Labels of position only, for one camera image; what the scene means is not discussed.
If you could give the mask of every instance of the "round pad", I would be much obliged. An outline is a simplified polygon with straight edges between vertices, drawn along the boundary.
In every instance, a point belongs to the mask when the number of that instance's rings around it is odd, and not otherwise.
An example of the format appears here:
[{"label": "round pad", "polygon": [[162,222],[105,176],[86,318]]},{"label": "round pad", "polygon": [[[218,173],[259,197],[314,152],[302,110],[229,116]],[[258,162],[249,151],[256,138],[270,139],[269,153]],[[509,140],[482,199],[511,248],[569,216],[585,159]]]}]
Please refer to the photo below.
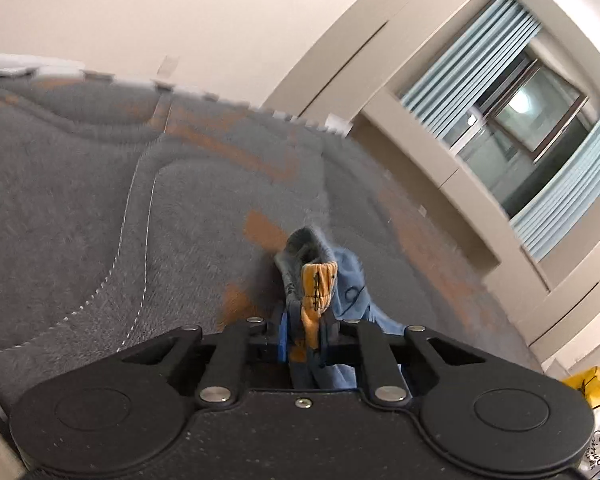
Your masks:
[{"label": "round pad", "polygon": [[478,397],[474,409],[481,421],[503,431],[529,431],[549,417],[547,403],[524,390],[492,390]]},{"label": "round pad", "polygon": [[593,413],[578,391],[500,360],[446,367],[424,397],[420,420],[443,451],[500,474],[571,465],[593,428]]},{"label": "round pad", "polygon": [[11,433],[29,466],[103,474],[155,456],[184,420],[179,394],[150,367],[110,361],[29,390],[11,412]]}]

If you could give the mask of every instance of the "yellow bag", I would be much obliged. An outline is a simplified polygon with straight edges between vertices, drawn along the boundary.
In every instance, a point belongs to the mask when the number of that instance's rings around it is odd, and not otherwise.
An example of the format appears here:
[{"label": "yellow bag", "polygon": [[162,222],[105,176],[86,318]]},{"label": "yellow bag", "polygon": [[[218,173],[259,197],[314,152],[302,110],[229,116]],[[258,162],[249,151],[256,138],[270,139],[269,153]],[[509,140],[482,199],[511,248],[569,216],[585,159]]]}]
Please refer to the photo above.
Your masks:
[{"label": "yellow bag", "polygon": [[589,370],[572,375],[562,381],[567,386],[580,391],[592,408],[600,407],[600,368],[594,366]]}]

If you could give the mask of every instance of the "glass pane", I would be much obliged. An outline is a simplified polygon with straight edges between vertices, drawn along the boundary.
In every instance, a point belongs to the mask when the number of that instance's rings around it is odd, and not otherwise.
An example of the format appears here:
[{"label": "glass pane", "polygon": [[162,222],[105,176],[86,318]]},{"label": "glass pane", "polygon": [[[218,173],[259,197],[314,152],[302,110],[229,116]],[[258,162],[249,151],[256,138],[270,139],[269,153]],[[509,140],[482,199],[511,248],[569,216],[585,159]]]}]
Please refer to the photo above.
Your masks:
[{"label": "glass pane", "polygon": [[465,113],[456,124],[446,133],[442,140],[444,140],[449,146],[453,146],[464,133],[475,124],[477,121],[476,116],[469,110]]},{"label": "glass pane", "polygon": [[504,72],[498,76],[496,81],[491,83],[484,93],[478,97],[475,106],[483,113],[486,113],[498,99],[507,91],[507,88],[525,71],[531,64],[531,58],[523,50],[516,56]]},{"label": "glass pane", "polygon": [[567,113],[579,93],[541,67],[498,114],[498,121],[529,150],[535,150]]},{"label": "glass pane", "polygon": [[458,155],[491,191],[498,202],[502,203],[506,193],[501,192],[496,195],[496,188],[503,179],[507,180],[510,162],[516,158],[516,153],[516,148],[502,132],[491,130],[485,126],[460,150]]},{"label": "glass pane", "polygon": [[587,133],[582,123],[574,119],[534,164],[501,131],[484,127],[458,155],[512,218],[546,186]]}]

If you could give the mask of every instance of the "white stitching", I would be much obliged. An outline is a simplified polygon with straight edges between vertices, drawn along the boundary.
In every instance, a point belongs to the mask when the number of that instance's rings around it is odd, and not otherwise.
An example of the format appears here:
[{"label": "white stitching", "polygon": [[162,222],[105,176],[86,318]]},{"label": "white stitching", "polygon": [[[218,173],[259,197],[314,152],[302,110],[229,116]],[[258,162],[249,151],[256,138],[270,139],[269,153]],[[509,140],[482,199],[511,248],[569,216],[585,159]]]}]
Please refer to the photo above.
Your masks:
[{"label": "white stitching", "polygon": [[[134,175],[131,177],[131,184],[129,185],[129,191],[126,194],[126,202],[125,202],[125,212],[122,215],[122,227],[120,228],[120,240],[118,241],[118,252],[116,253],[116,257],[113,259],[113,265],[111,266],[111,268],[109,269],[109,274],[108,277],[111,276],[111,273],[113,272],[113,269],[116,268],[116,262],[118,260],[118,257],[120,256],[120,249],[122,247],[122,231],[125,229],[125,221],[126,221],[126,210],[128,209],[129,206],[129,198],[131,197],[131,190],[133,189],[134,186],[134,181],[136,180],[136,174],[138,173],[138,167],[140,166],[140,161],[142,160],[142,157],[144,156],[144,153],[142,155],[140,155],[140,157],[138,157],[138,162],[136,163],[136,169],[134,170]],[[84,306],[90,304],[90,302],[93,300],[93,298],[102,290],[104,283],[100,284],[100,287],[96,290],[95,294],[91,295],[91,298],[89,300],[87,300],[84,305],[80,306],[80,309],[78,310],[84,310]],[[75,314],[77,314],[77,311],[72,312],[72,316],[75,316]],[[39,333],[37,336],[29,339],[28,341],[25,341],[24,343],[21,343],[19,345],[14,345],[11,346],[9,348],[1,348],[0,352],[6,352],[7,350],[13,350],[16,348],[20,348],[23,345],[29,344],[37,339],[39,339],[40,337],[42,337],[43,335],[48,334],[49,332],[51,332],[53,329],[55,329],[58,326],[61,326],[63,322],[65,321],[69,321],[68,317],[65,317],[62,321],[58,321],[55,325],[50,326],[49,328],[47,328],[46,330],[43,330],[41,333]]]},{"label": "white stitching", "polygon": [[136,323],[138,322],[138,318],[140,317],[140,311],[142,310],[142,305],[144,304],[144,296],[146,295],[146,254],[147,254],[147,247],[148,247],[148,243],[149,243],[149,220],[151,219],[151,206],[154,202],[155,181],[157,179],[158,179],[158,175],[156,174],[156,176],[154,178],[154,184],[151,186],[151,198],[149,199],[149,212],[146,215],[146,236],[144,237],[144,290],[142,291],[142,299],[140,300],[140,307],[138,308],[138,312],[136,313],[136,318],[134,319],[134,322],[132,323],[131,328],[129,329],[129,332],[126,334],[126,337],[124,338],[122,343],[120,343],[120,346],[116,350],[116,353],[118,353],[118,352],[120,352],[120,350],[122,350],[122,347],[128,341],[131,333],[134,331],[134,328],[136,327]]}]

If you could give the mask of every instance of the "window frame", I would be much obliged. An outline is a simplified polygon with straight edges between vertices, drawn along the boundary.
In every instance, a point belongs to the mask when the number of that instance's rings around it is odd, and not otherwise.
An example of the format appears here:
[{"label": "window frame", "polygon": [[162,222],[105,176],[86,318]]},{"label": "window frame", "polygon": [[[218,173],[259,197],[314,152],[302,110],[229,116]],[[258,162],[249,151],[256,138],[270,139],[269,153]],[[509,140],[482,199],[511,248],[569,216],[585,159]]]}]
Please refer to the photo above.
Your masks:
[{"label": "window frame", "polygon": [[469,126],[465,133],[458,137],[456,142],[449,146],[449,151],[452,153],[452,155],[457,155],[460,150],[462,150],[469,143],[469,141],[473,139],[487,124],[478,107],[472,106],[468,111],[470,111],[475,117],[475,123]]},{"label": "window frame", "polygon": [[[552,130],[546,134],[544,139],[538,144],[536,149],[530,150],[529,147],[522,142],[516,134],[510,131],[504,124],[502,124],[498,119],[497,115],[507,106],[509,101],[511,101],[512,97],[541,69],[545,68],[546,70],[551,71],[557,78],[561,79],[569,86],[574,88],[576,92],[578,92],[578,97],[573,102],[573,104],[569,107],[569,109],[565,112],[565,114],[558,120]],[[518,75],[516,79],[509,85],[509,87],[502,93],[500,98],[488,108],[484,113],[484,119],[487,125],[492,128],[497,128],[501,132],[503,132],[509,140],[523,153],[533,161],[535,164],[542,158],[542,156],[551,148],[556,140],[562,135],[562,133],[567,129],[571,121],[573,121],[578,113],[582,110],[582,107],[587,103],[589,97],[577,86],[572,84],[569,81],[566,81],[560,74],[552,70],[550,67],[545,65],[541,59],[535,58],[531,61],[531,63],[522,71],[521,74]]]}]

